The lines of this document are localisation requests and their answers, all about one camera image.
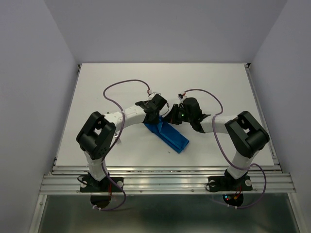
gray wall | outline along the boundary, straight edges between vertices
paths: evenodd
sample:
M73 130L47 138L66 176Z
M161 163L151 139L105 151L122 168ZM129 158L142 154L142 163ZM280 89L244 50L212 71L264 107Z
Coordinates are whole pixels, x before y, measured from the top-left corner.
M28 232L76 73L76 62L44 1L1 1L0 232Z
M250 62L286 0L45 0L81 62Z
M251 72L282 167L291 172L311 222L311 1L290 0Z

folded blue cloth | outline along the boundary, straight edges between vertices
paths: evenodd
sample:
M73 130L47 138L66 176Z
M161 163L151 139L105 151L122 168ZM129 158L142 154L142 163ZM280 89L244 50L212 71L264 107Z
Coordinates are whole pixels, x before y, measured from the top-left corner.
M174 129L174 127L169 123L163 122L161 116L159 119L159 124L145 124L145 126L151 132L155 133L159 138L161 138L171 148L173 148L177 153L183 151L183 149L188 145L189 140L180 134L180 132L178 132L176 129Z

blue fabric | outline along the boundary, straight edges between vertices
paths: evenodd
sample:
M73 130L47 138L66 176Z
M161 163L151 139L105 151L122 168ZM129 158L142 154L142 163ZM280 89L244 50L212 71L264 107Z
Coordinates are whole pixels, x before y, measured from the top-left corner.
M162 121L162 117L159 118L160 123L157 125L145 124L145 126L159 138L161 138L166 144L173 148L177 153L183 151L188 145L189 140L180 134L173 126L167 122Z

gray floor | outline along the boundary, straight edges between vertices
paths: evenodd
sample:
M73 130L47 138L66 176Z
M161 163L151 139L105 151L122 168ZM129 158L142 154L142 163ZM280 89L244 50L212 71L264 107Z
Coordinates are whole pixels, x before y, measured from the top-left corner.
M89 196L49 196L41 233L295 233L287 194L266 194L249 209L233 210L211 196L134 196L120 210L93 210ZM245 204L258 195L246 195Z

white table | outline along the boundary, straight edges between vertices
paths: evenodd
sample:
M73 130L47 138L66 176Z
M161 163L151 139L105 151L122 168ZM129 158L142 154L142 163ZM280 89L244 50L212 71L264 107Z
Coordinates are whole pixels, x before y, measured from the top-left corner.
M87 165L76 136L92 112L118 111L114 104L103 98L103 90L112 83L127 79L146 81L152 91L160 92L171 107L179 101L177 94L182 90L202 88L220 99L224 106L223 115L236 115L247 110L261 122L244 64L82 64L57 155L57 167ZM124 83L111 88L107 95L127 108L139 100L146 100L146 90L142 83ZM191 92L187 96L196 97L206 114L220 110L218 103L205 93ZM190 141L180 154L143 124L133 125L123 131L121 143L107 155L107 165L227 166L212 133L195 132L187 123L174 127ZM232 159L235 148L230 137L219 134L219 138L227 156ZM262 166L274 165L268 145L254 162Z

